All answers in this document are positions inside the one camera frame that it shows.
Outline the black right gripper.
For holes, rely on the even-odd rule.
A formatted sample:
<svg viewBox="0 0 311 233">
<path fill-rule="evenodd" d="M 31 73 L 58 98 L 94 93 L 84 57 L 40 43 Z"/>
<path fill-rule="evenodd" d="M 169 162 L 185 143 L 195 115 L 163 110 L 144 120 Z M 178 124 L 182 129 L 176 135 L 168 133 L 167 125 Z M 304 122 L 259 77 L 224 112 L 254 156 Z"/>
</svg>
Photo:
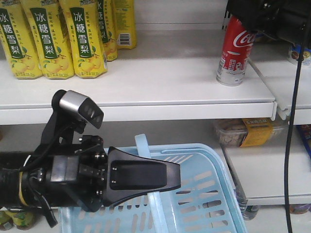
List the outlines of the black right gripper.
<svg viewBox="0 0 311 233">
<path fill-rule="evenodd" d="M 226 9 L 248 31 L 292 44 L 311 44 L 309 0 L 229 0 Z"/>
</svg>

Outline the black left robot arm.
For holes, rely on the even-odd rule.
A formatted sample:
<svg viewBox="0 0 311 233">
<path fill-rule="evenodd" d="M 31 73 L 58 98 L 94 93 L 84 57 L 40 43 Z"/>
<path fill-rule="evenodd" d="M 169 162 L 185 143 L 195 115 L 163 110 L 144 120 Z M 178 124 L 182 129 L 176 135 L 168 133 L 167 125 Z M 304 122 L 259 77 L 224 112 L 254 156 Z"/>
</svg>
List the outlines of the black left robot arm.
<svg viewBox="0 0 311 233">
<path fill-rule="evenodd" d="M 0 155 L 0 204 L 7 208 L 80 207 L 96 212 L 150 192 L 181 186 L 179 164 L 103 148 L 99 136 L 85 135 L 79 143 L 58 143 L 40 164 L 25 153 Z"/>
</svg>

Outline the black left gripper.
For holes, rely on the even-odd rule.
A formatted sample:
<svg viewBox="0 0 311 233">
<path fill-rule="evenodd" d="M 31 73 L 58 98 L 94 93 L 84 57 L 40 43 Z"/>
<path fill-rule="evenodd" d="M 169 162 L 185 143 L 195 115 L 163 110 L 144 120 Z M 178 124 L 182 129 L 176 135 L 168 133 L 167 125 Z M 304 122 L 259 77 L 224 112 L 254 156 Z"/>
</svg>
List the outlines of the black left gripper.
<svg viewBox="0 0 311 233">
<path fill-rule="evenodd" d="M 58 145 L 44 161 L 24 172 L 24 197 L 30 206 L 79 206 L 96 212 L 151 192 L 181 187 L 179 164 L 132 155 L 115 147 L 108 154 L 99 136 Z"/>
</svg>

